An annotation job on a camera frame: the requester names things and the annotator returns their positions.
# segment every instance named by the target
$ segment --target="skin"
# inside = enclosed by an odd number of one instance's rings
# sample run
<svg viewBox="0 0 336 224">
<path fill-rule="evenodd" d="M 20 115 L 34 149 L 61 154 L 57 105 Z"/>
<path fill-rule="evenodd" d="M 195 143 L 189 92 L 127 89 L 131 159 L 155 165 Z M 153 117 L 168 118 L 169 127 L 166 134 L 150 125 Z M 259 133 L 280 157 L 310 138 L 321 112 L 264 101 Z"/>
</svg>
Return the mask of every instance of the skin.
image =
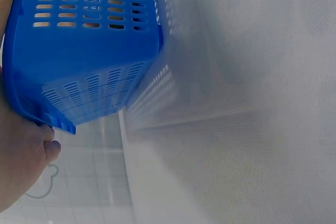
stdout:
<svg viewBox="0 0 336 224">
<path fill-rule="evenodd" d="M 13 0 L 0 0 L 0 41 L 2 41 Z M 8 105 L 0 67 L 0 212 L 15 203 L 54 161 L 61 146 L 47 125 L 38 126 Z"/>
</svg>

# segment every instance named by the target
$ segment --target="white wall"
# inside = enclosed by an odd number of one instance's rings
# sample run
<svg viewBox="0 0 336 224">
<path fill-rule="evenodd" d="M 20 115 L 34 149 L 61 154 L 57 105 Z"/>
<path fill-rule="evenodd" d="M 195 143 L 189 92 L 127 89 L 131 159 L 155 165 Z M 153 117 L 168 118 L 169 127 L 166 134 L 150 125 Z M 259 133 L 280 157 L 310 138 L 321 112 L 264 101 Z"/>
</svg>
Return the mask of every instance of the white wall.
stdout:
<svg viewBox="0 0 336 224">
<path fill-rule="evenodd" d="M 336 0 L 160 0 L 124 111 L 138 224 L 336 222 Z"/>
</svg>

